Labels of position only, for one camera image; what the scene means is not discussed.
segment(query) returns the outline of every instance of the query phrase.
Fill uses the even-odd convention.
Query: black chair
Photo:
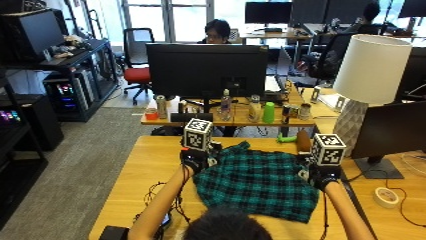
[[[148,64],[147,43],[153,43],[155,37],[151,28],[128,28],[124,29],[124,62],[127,69],[124,71],[124,79],[128,84],[137,84],[127,87],[124,94],[128,94],[128,89],[139,88],[133,96],[133,105],[137,104],[136,98],[145,91],[152,89],[149,67],[136,68],[136,65]]]
[[[308,63],[308,75],[317,78],[316,86],[321,81],[330,83],[336,79],[337,73],[345,58],[350,38],[357,33],[338,33],[332,37],[320,58],[305,55],[302,60]]]
[[[360,34],[384,35],[386,32],[386,24],[362,24],[358,28]]]

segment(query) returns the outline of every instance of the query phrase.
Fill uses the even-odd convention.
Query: red chair
[[[151,28],[128,28],[124,29],[124,62],[127,69],[124,71],[124,79],[128,84],[137,84],[136,86],[127,87],[124,94],[128,94],[128,89],[139,88],[133,96],[133,105],[137,105],[137,96],[151,87],[149,67],[136,68],[137,65],[148,64],[147,56],[147,43],[155,42],[155,37]]]

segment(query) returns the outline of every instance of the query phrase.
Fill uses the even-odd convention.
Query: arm
[[[341,218],[346,236],[349,240],[369,240],[373,239],[373,234],[368,228],[354,205],[337,182],[330,182],[325,186],[325,193],[328,194],[333,206],[336,208],[337,214]]]
[[[195,174],[191,167],[187,167],[187,171],[183,166],[177,168],[171,180],[136,220],[129,230],[128,240],[151,240],[153,238],[181,187]]]

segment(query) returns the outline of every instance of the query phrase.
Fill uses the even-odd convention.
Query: cup
[[[273,102],[267,102],[264,109],[264,123],[273,123],[276,118],[276,105]]]

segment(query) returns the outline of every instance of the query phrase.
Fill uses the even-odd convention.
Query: fiducial marker cube
[[[207,151],[212,140],[213,123],[201,119],[191,119],[184,129],[184,147]]]
[[[337,134],[316,134],[310,148],[318,166],[338,166],[346,145]]]

